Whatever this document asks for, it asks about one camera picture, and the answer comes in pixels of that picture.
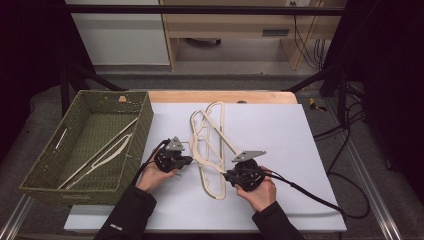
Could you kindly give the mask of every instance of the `white cabinet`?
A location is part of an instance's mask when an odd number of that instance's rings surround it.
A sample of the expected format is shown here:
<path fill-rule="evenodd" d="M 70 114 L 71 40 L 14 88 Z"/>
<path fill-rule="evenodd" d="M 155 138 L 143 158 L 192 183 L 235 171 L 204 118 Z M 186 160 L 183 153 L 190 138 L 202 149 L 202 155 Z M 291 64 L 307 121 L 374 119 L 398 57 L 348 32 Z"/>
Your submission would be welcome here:
<path fill-rule="evenodd" d="M 157 0 L 66 0 L 67 4 L 158 5 Z M 90 14 L 72 17 L 93 65 L 169 65 L 160 14 Z"/>

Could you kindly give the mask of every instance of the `hand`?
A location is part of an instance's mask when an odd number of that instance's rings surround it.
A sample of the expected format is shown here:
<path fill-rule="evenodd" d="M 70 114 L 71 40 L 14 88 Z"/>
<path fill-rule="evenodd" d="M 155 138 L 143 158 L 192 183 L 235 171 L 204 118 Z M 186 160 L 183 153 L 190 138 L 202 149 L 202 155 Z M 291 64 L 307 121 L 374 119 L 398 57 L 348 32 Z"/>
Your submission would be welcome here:
<path fill-rule="evenodd" d="M 156 151 L 154 156 L 149 160 L 149 163 L 147 164 L 146 168 L 143 171 L 143 174 L 141 175 L 140 182 L 138 183 L 137 187 L 145 192 L 150 192 L 156 187 L 158 187 L 163 181 L 165 181 L 168 178 L 171 178 L 175 176 L 178 169 L 174 169 L 168 173 L 162 172 L 154 163 L 154 158 L 156 157 L 156 154 L 159 152 Z"/>
<path fill-rule="evenodd" d="M 264 171 L 269 171 L 268 168 L 263 166 L 260 166 L 260 168 Z M 246 199 L 254 211 L 261 212 L 277 199 L 277 188 L 268 176 L 265 176 L 261 185 L 251 192 L 245 192 L 239 185 L 236 185 L 236 189 L 237 195 Z"/>

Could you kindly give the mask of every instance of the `person's left hand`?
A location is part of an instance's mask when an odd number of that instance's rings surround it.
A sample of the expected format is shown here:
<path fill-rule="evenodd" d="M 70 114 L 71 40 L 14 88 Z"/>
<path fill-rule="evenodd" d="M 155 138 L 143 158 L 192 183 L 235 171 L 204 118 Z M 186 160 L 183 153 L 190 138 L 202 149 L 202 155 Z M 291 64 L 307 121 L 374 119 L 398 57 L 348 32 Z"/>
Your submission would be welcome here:
<path fill-rule="evenodd" d="M 140 182 L 137 184 L 137 187 L 145 192 L 150 192 L 156 187 L 158 187 L 165 179 L 175 176 L 175 173 L 178 169 L 174 169 L 168 173 L 162 172 L 154 163 L 155 155 L 149 160 L 146 168 L 141 175 Z"/>

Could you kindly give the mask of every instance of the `floor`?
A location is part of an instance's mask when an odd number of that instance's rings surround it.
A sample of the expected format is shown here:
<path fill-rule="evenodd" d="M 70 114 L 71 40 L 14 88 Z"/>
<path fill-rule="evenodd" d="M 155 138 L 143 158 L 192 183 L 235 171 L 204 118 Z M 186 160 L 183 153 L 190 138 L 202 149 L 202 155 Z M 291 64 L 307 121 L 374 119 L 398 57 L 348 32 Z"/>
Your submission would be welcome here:
<path fill-rule="evenodd" d="M 128 88 L 138 89 L 251 89 L 282 90 L 301 82 L 317 70 L 306 64 L 299 71 L 291 71 L 283 49 L 277 39 L 236 40 L 222 39 L 220 45 L 211 42 L 181 41 L 177 67 L 170 71 L 168 67 L 147 66 L 98 66 L 99 74 L 111 82 Z M 90 82 L 93 88 L 99 87 Z M 311 84 L 296 94 L 299 103 L 304 106 L 305 114 L 313 135 L 337 126 L 334 113 L 334 98 L 321 98 L 317 92 L 320 82 Z M 327 111 L 311 109 L 310 98 L 317 107 L 326 107 Z M 354 97 L 348 97 L 348 104 L 354 103 Z M 25 127 L 6 159 L 0 165 L 0 187 L 3 189 L 0 204 L 0 226 L 5 226 L 14 207 L 22 196 L 17 187 L 41 153 L 46 142 L 60 122 L 60 95 L 57 87 L 49 89 L 32 99 L 33 111 Z M 352 115 L 358 112 L 363 116 L 360 106 L 352 108 Z M 343 144 L 347 132 L 332 135 L 316 141 L 324 167 L 328 169 L 334 156 Z M 347 232 L 343 239 L 424 239 L 424 207 L 409 188 L 403 175 L 396 170 L 388 170 L 385 153 L 380 150 L 373 131 L 366 121 L 352 124 L 350 140 L 354 143 L 361 162 L 370 172 L 371 178 L 395 223 L 400 237 L 387 236 L 382 230 L 379 213 L 372 209 L 364 219 L 348 219 Z M 355 168 L 354 152 L 346 147 L 341 152 L 333 170 L 361 185 Z M 352 215 L 366 211 L 364 197 L 351 184 L 330 176 L 336 198 L 341 206 Z M 35 201 L 18 233 L 19 239 L 91 239 L 91 235 L 74 236 L 65 232 L 69 208 L 48 206 Z M 258 239 L 258 235 L 147 235 L 147 239 Z M 308 239 L 338 239 L 338 234 L 305 234 Z"/>

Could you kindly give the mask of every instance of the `black curtain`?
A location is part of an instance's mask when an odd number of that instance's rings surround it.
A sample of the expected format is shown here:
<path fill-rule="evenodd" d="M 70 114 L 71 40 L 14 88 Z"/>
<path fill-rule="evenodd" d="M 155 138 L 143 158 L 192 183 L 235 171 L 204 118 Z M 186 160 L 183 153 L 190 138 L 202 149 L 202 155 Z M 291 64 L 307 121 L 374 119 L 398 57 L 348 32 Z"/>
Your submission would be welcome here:
<path fill-rule="evenodd" d="M 60 83 L 60 72 L 78 63 L 94 72 L 69 13 L 45 4 L 63 0 L 0 2 L 0 162 L 30 114 L 31 98 Z M 88 89 L 84 77 L 67 71 L 75 90 Z"/>
<path fill-rule="evenodd" d="M 388 160 L 424 203 L 423 16 L 422 0 L 381 1 L 344 70 L 349 81 L 364 84 L 364 107 Z M 357 26 L 354 19 L 342 20 L 326 64 Z"/>

